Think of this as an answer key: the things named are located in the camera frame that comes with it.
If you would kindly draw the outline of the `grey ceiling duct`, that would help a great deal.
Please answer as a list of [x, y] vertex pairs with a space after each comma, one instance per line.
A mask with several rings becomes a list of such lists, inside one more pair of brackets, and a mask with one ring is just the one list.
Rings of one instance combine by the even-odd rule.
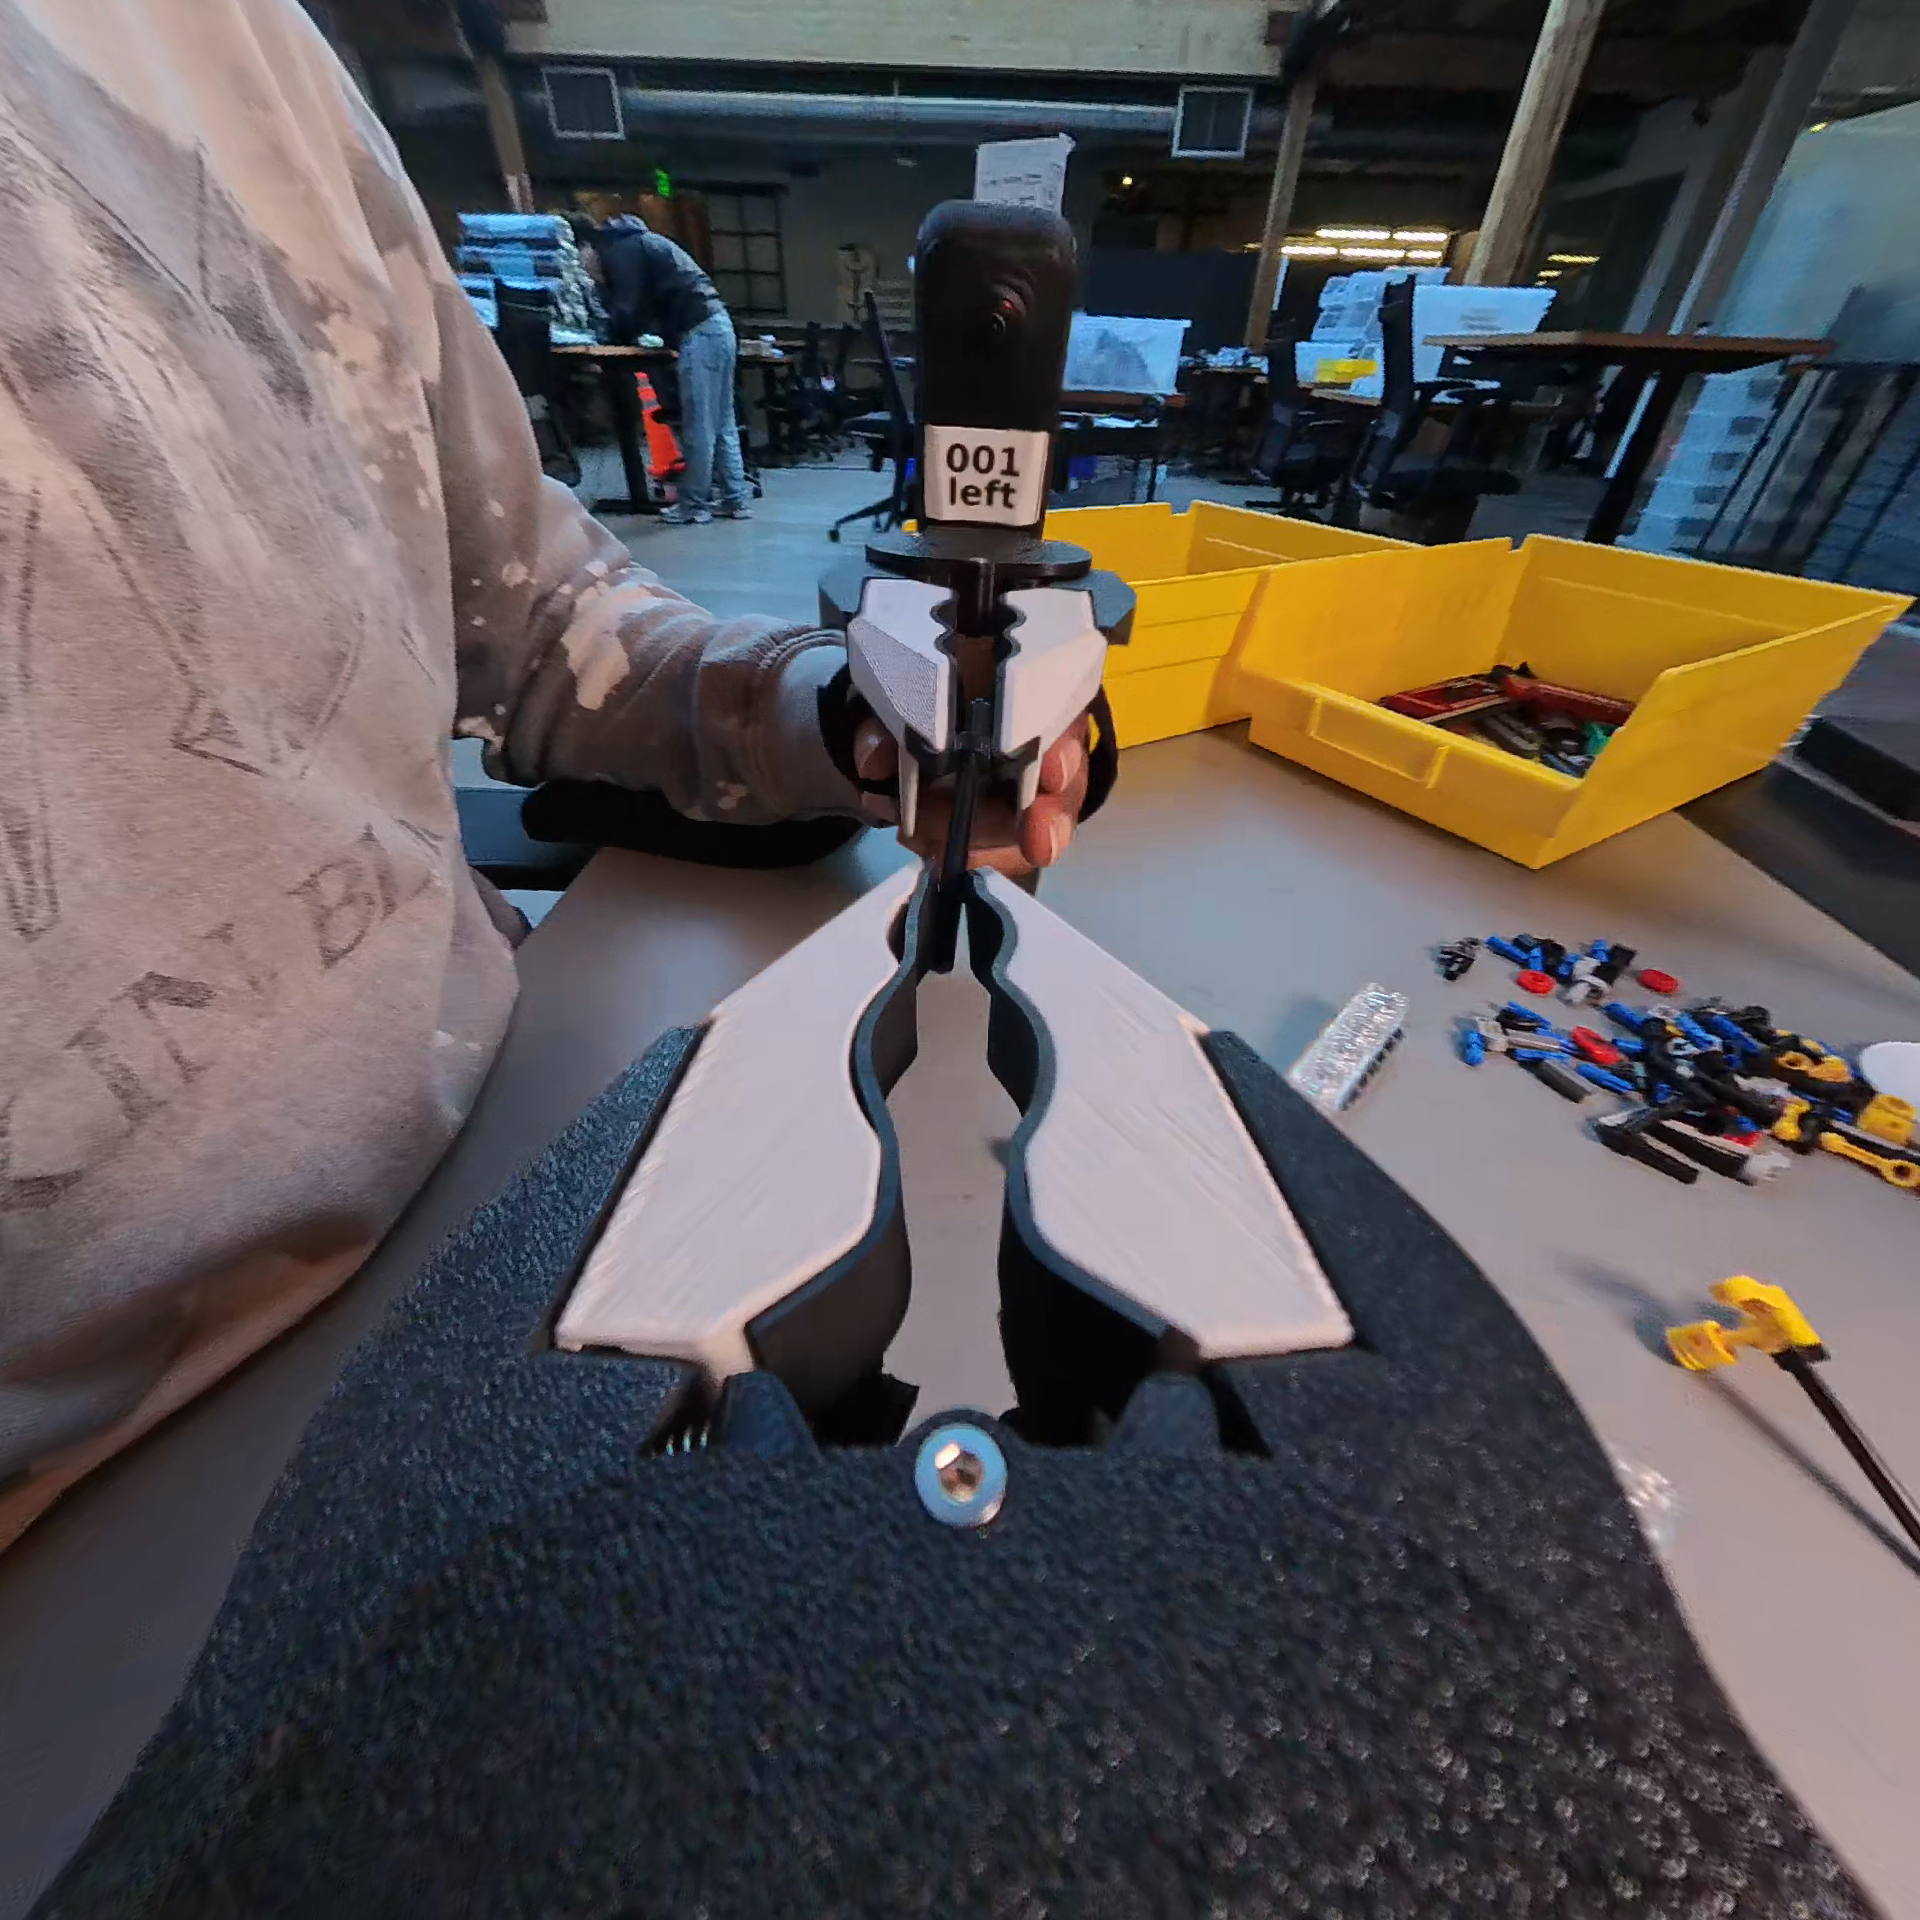
[[1171, 141], [1175, 103], [1073, 103], [859, 90], [625, 86], [625, 130], [685, 137], [983, 141], [991, 137], [1143, 137]]

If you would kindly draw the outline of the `grey desk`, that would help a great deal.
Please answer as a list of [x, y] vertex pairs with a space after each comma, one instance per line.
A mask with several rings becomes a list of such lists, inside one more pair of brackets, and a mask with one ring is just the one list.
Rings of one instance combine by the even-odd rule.
[[660, 1040], [355, 1354], [181, 1703], [35, 1914], [1876, 1914], [1600, 1441], [1427, 1211], [1207, 1040], [1359, 1309], [1095, 1445], [831, 1447], [538, 1354]]

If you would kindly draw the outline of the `clear plastic parts bag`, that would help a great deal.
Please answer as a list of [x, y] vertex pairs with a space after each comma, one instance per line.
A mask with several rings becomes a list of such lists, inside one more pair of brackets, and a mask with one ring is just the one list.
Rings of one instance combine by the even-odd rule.
[[1405, 1033], [1408, 997], [1368, 982], [1319, 1029], [1288, 1070], [1293, 1093], [1324, 1115], [1347, 1113], [1378, 1079]]

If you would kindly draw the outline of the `person's left hand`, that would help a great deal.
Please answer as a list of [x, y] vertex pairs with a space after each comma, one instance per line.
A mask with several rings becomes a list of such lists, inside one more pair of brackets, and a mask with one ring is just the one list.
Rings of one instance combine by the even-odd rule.
[[[1047, 746], [1032, 807], [1012, 811], [997, 795], [977, 803], [968, 846], [972, 871], [1024, 879], [1065, 855], [1088, 801], [1092, 733], [1092, 712], [1084, 710]], [[865, 816], [876, 824], [899, 824], [899, 744], [872, 710], [857, 710], [850, 752]]]

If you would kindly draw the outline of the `bare black axle rod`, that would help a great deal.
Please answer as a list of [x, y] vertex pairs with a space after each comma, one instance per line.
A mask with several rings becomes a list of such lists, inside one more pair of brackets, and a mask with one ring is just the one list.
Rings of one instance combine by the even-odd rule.
[[999, 769], [991, 694], [978, 694], [968, 703], [968, 717], [954, 737], [949, 760], [946, 827], [936, 855], [929, 856], [930, 878], [920, 911], [920, 965], [930, 974], [954, 970], [959, 931], [970, 901], [970, 858], [978, 816]]

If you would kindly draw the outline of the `dark grey table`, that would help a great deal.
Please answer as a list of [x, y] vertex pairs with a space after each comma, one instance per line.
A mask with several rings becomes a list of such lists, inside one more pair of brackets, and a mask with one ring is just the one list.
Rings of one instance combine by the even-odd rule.
[[1919, 824], [1807, 768], [1796, 742], [1770, 768], [1685, 803], [1682, 816], [1915, 974]]

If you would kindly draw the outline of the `person's left forearm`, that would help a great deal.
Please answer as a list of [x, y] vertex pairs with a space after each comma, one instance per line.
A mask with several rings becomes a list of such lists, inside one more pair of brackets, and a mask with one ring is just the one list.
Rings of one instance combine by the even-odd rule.
[[667, 590], [539, 467], [448, 487], [452, 733], [495, 779], [615, 784], [721, 824], [877, 817], [849, 646]]

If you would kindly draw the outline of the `black axle with yellow connectors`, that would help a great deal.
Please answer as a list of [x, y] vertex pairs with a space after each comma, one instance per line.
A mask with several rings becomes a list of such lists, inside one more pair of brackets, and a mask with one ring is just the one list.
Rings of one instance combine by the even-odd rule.
[[1784, 1288], [1754, 1278], [1729, 1278], [1712, 1286], [1720, 1315], [1704, 1315], [1664, 1329], [1668, 1358], [1691, 1374], [1733, 1368], [1759, 1353], [1799, 1384], [1817, 1416], [1855, 1459], [1896, 1527], [1919, 1547], [1919, 1503], [1866, 1434], [1855, 1411], [1821, 1379], [1829, 1347], [1801, 1305]]

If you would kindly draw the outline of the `black office chair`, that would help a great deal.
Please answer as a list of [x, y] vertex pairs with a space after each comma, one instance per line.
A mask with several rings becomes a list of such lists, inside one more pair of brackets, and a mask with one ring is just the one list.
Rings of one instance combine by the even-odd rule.
[[896, 531], [920, 511], [915, 493], [920, 459], [917, 427], [876, 290], [866, 290], [863, 297], [863, 329], [877, 354], [880, 408], [850, 418], [849, 432], [868, 448], [872, 466], [885, 466], [891, 480], [885, 497], [837, 518], [827, 528], [832, 544], [842, 544], [844, 529], [857, 520], [868, 520], [877, 531]]
[[1520, 488], [1520, 478], [1505, 463], [1517, 395], [1511, 381], [1415, 375], [1418, 293], [1423, 286], [1410, 278], [1394, 278], [1384, 290], [1384, 393], [1336, 488], [1330, 522], [1356, 529], [1371, 509], [1410, 522], [1410, 538], [1445, 544], [1469, 531], [1487, 496]]
[[1275, 514], [1325, 507], [1345, 473], [1348, 427], [1337, 408], [1324, 410], [1298, 378], [1298, 333], [1292, 327], [1274, 327], [1264, 360], [1267, 418], [1251, 474], [1268, 496], [1253, 505]]
[[576, 488], [583, 466], [560, 415], [553, 301], [531, 282], [495, 278], [495, 307], [497, 345], [531, 418], [541, 467], [568, 488]]

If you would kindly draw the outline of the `wooden top table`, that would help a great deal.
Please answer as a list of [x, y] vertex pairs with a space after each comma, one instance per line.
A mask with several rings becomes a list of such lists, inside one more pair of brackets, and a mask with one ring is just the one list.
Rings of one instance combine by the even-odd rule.
[[1496, 360], [1536, 363], [1541, 367], [1571, 365], [1575, 371], [1621, 370], [1643, 395], [1637, 421], [1623, 434], [1617, 463], [1588, 518], [1587, 544], [1613, 544], [1634, 507], [1642, 478], [1658, 451], [1675, 401], [1695, 376], [1735, 375], [1751, 367], [1821, 360], [1834, 351], [1831, 339], [1716, 336], [1716, 333], [1645, 333], [1597, 329], [1535, 329], [1514, 333], [1425, 333], [1423, 347], [1437, 347], [1455, 357], [1493, 357]]

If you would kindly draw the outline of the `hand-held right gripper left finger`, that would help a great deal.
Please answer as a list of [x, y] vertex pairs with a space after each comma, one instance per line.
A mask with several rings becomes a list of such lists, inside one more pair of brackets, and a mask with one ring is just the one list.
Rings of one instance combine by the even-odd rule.
[[909, 1249], [888, 1090], [912, 1063], [922, 867], [704, 1022], [560, 1309], [568, 1353], [764, 1371], [805, 1409], [876, 1376]]

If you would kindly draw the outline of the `black flat box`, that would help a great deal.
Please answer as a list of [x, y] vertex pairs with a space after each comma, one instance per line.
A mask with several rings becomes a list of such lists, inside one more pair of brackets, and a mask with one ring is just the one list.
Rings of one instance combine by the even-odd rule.
[[1863, 803], [1897, 823], [1919, 824], [1919, 719], [1819, 715], [1795, 754]]

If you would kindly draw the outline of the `person's torso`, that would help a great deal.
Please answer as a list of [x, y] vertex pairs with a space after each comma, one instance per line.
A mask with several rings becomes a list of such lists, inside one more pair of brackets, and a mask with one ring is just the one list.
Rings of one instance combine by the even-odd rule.
[[541, 480], [300, 3], [4, 3], [4, 1547], [371, 1257], [516, 997]]

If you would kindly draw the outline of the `pile of mixed small bricks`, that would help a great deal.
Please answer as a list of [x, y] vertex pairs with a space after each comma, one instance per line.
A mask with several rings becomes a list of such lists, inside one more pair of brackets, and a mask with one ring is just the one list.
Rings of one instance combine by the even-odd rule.
[[1468, 1067], [1496, 1059], [1585, 1111], [1621, 1160], [1675, 1183], [1763, 1185], [1799, 1160], [1837, 1160], [1915, 1192], [1915, 1095], [1866, 1051], [1779, 1023], [1763, 1002], [1687, 997], [1682, 981], [1602, 936], [1464, 934], [1428, 947], [1459, 985], [1490, 969], [1490, 998], [1455, 1019]]

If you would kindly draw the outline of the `yellow plastic bin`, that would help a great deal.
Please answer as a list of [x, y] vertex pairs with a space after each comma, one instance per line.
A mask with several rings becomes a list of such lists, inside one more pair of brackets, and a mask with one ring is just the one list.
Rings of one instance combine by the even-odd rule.
[[1112, 646], [1105, 689], [1122, 746], [1247, 717], [1247, 650], [1280, 633], [1298, 590], [1356, 584], [1375, 553], [1405, 541], [1251, 505], [1194, 501], [1052, 509], [1044, 534], [1084, 546], [1136, 591], [1136, 621]]
[[[1536, 534], [1283, 566], [1241, 643], [1257, 746], [1539, 871], [1775, 760], [1907, 594]], [[1633, 712], [1585, 777], [1381, 706], [1530, 662]]]

